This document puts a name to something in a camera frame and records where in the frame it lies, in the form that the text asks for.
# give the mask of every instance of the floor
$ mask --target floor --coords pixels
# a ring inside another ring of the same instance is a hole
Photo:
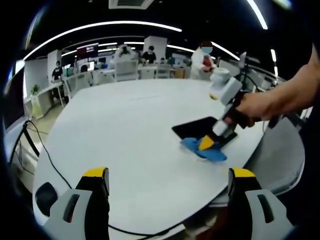
[[[32,122],[35,124],[36,128],[39,131],[39,135],[43,143],[46,143],[46,139],[48,133],[51,131],[51,128],[55,124],[56,119],[62,112],[63,108],[61,105],[57,105],[53,107],[43,118],[41,119],[33,119]],[[40,141],[39,135],[32,124],[28,125],[27,129],[32,141],[34,142],[36,148],[41,152],[43,149],[42,143]],[[21,163],[19,163],[20,157],[20,143],[21,143]],[[23,182],[24,186],[32,193],[33,188],[33,180],[34,180],[34,172],[37,167],[37,156],[28,143],[25,135],[23,134],[20,139],[20,143],[16,148],[16,153],[13,159],[13,163],[16,163],[17,169],[14,171],[18,171],[18,176],[20,180]]]

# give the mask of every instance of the ceiling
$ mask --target ceiling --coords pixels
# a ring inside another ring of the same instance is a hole
[[[152,35],[166,37],[171,45],[193,50],[203,40],[210,40],[236,55],[247,51],[249,56],[260,60],[262,68],[270,72],[274,71],[272,48],[276,52],[279,75],[285,79],[291,78],[308,61],[311,53],[311,38],[303,27],[303,21],[292,11],[286,11],[270,0],[254,1],[268,30],[261,27],[246,0],[155,0],[146,10],[109,9],[108,0],[55,0],[46,5],[42,17],[38,17],[28,49],[21,54],[25,56],[37,45],[80,26],[107,21],[144,21],[176,27],[182,32],[132,24],[95,26],[50,42],[30,59],[92,39],[128,36],[98,42],[143,42],[143,37]],[[212,55],[230,58],[218,48],[214,48]]]

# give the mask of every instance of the computer monitor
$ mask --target computer monitor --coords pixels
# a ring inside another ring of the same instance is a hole
[[[27,120],[23,98],[24,73],[23,67],[8,81],[3,93],[5,103],[3,109],[4,148],[7,162],[12,160]]]
[[[100,57],[99,58],[99,63],[105,63],[107,59],[105,57]]]
[[[246,66],[246,58],[247,58],[247,52],[245,51],[244,53],[242,53],[240,55],[240,60],[239,60],[239,63],[238,63],[238,67],[240,69],[244,69],[245,66]]]
[[[86,62],[85,64],[82,64],[81,67],[83,65],[87,66],[87,71],[88,72],[95,70],[95,61]]]
[[[24,74],[23,67],[11,78],[4,89],[4,128],[8,129],[16,120],[25,115],[24,109]]]
[[[98,56],[99,43],[89,44],[76,49],[77,59],[95,58]]]

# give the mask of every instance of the black pole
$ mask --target black pole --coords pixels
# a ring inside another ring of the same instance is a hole
[[[24,133],[25,138],[26,138],[26,140],[28,141],[28,143],[30,144],[30,146],[31,146],[32,150],[34,151],[35,155],[36,155],[37,157],[39,157],[40,152],[38,151],[36,145],[35,145],[34,142],[32,141],[32,139],[31,139],[31,137],[30,137],[30,135],[29,135],[29,132],[27,131],[27,126],[28,126],[28,122],[26,122],[26,123],[23,125],[23,130],[22,130],[22,132]]]

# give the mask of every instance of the office desk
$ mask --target office desk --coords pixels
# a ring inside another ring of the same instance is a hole
[[[64,108],[64,102],[61,98],[61,93],[60,93],[60,89],[59,87],[62,85],[62,82],[57,82],[57,83],[53,83],[50,86],[40,90],[36,95],[30,96],[29,98],[27,98],[24,101],[24,105],[26,108],[26,111],[29,115],[29,117],[31,117],[33,115],[33,105],[32,105],[32,101],[36,101],[36,103],[39,106],[39,110],[40,110],[40,114],[37,116],[34,116],[36,119],[40,119],[43,118],[46,113],[50,110],[50,108],[52,107],[52,103],[51,103],[51,94],[50,94],[50,90],[57,88],[58,89],[58,93],[59,93],[59,99],[61,102],[62,107]]]
[[[155,76],[157,68],[158,68],[158,66],[139,66],[138,67],[138,72],[141,72],[141,71],[154,71],[154,76]],[[100,71],[101,71],[101,73],[104,73],[104,74],[114,74],[115,73],[115,69],[101,69]]]
[[[110,225],[155,234],[189,218],[228,184],[228,168],[243,167],[263,136],[262,122],[236,128],[223,162],[199,161],[180,144],[172,127],[208,116],[224,106],[209,97],[207,81],[154,79],[125,81],[81,90],[65,107],[45,146],[56,168],[75,187],[88,169],[106,166],[110,182]],[[45,151],[33,183],[50,182],[61,196],[68,188]]]

